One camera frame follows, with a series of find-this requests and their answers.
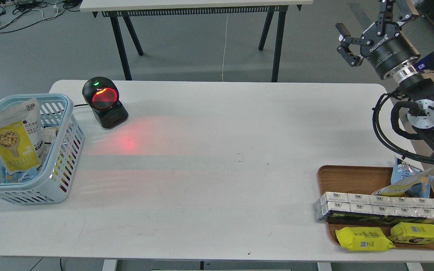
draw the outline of gray floor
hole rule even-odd
[[[53,16],[50,7],[43,10],[45,17]],[[334,24],[345,23],[358,36],[376,20],[378,10],[379,4],[369,0],[315,0],[301,12],[291,6],[286,18],[279,82],[376,83],[394,90],[394,81],[379,80],[366,61],[361,67],[350,68],[336,52],[339,42]],[[40,12],[31,12],[8,30],[40,18]],[[277,18],[270,28],[266,47],[260,52],[257,46],[264,19],[265,14],[133,17],[131,20],[145,52],[144,56],[138,56],[128,33],[123,31],[133,79],[269,82]],[[9,20],[11,15],[1,18],[3,24]],[[404,31],[422,55],[434,51],[434,30],[425,19],[407,24]],[[53,21],[0,34],[0,99],[10,94],[46,93],[60,79],[94,76],[124,79],[110,20],[101,14],[94,19],[90,13],[65,12]],[[417,145],[417,151],[427,153],[428,150]],[[39,260],[0,257],[0,270],[30,270]],[[65,271],[98,270],[102,264],[101,259],[63,259]],[[121,271],[199,268],[199,262],[151,260],[121,261],[118,267]],[[423,264],[423,268],[434,270],[434,264]],[[205,269],[310,271],[317,270],[317,266],[315,263],[219,261],[205,262]],[[333,269],[378,271],[406,270],[406,267],[399,263],[336,263]],[[59,270],[59,259],[45,258],[33,270]]]

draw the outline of tabletop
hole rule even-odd
[[[83,0],[81,11],[308,5],[313,0]]]
[[[84,103],[85,81],[51,93]],[[89,107],[60,204],[0,199],[0,255],[260,261],[434,262],[434,251],[350,253],[312,208],[326,164],[392,166],[372,130],[377,84],[115,81],[129,119]],[[388,137],[391,103],[382,109]]]

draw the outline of plastic basket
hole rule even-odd
[[[24,183],[5,183],[0,162],[0,198],[13,204],[50,204],[67,198],[84,135],[72,115],[73,101],[64,94],[25,94],[0,100],[0,111],[36,98],[40,103],[42,126],[58,125],[59,132],[43,167],[35,178]]]

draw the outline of yellow snack bag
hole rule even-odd
[[[9,175],[41,164],[40,105],[36,98],[0,111],[0,160]]]
[[[401,222],[391,228],[388,239],[407,244],[429,244],[434,242],[434,225]]]
[[[346,227],[336,230],[336,237],[341,247],[351,251],[386,251],[395,248],[378,227]]]

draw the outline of wooden tray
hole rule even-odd
[[[317,172],[321,195],[324,192],[342,192],[371,195],[378,189],[390,185],[391,167],[367,167],[367,166],[337,166],[325,165]],[[434,198],[434,191],[431,189],[430,198]],[[335,230],[344,227],[360,227],[353,224],[327,224],[331,239],[339,244]],[[380,226],[386,236],[389,236],[392,226]],[[413,245],[395,243],[396,248],[406,249],[434,249],[434,242],[425,245]]]

